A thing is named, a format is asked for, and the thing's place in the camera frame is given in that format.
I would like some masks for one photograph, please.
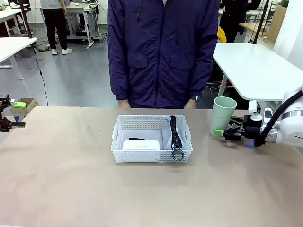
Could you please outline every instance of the beige tabletop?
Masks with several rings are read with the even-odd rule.
[[[185,115],[194,148],[189,162],[117,164],[110,146],[119,114]],[[297,151],[212,138],[211,114],[36,107],[0,148],[0,224],[302,227]]]
[[[250,32],[257,33],[258,26],[259,26],[260,23],[249,22],[249,23],[239,23],[239,24],[240,24],[240,26],[249,30]],[[267,32],[266,31],[263,32],[263,27],[262,27],[259,35],[262,36],[262,37],[267,36]]]

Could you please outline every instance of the concrete floor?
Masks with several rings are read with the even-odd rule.
[[[45,28],[38,24],[35,29],[39,48],[44,49],[47,45]],[[68,46],[73,49],[72,54],[52,56],[50,52],[37,53],[45,80],[48,104],[117,107],[117,101],[110,90],[107,42],[95,43],[90,50],[86,50],[82,42],[68,43]],[[15,99],[35,97],[40,105],[46,105],[35,55],[23,50],[15,56],[24,80],[17,81],[12,69],[0,69],[1,93],[8,93]],[[215,97],[216,93],[206,89],[198,108],[211,109]]]

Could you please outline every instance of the hand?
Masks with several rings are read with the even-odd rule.
[[[130,105],[127,100],[118,100],[119,108],[121,109],[130,109]]]
[[[62,7],[62,10],[63,10],[64,15],[66,15],[66,7],[65,6]]]
[[[196,102],[195,100],[190,99],[189,102],[184,107],[185,110],[195,110],[196,109]]]

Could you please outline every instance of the light green plastic cup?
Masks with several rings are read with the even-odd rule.
[[[210,124],[209,133],[215,137],[215,130],[226,130],[229,121],[237,107],[237,102],[229,97],[217,97],[214,99],[213,118]]]

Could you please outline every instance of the green object in gripper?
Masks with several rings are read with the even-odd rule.
[[[25,109],[27,104],[26,103],[22,103],[22,102],[16,102],[16,104],[10,105],[11,107],[14,108],[20,108],[20,109]]]
[[[222,134],[223,134],[223,133],[224,133],[224,130],[216,129],[216,130],[214,131],[215,136],[220,136],[220,137],[222,137]]]

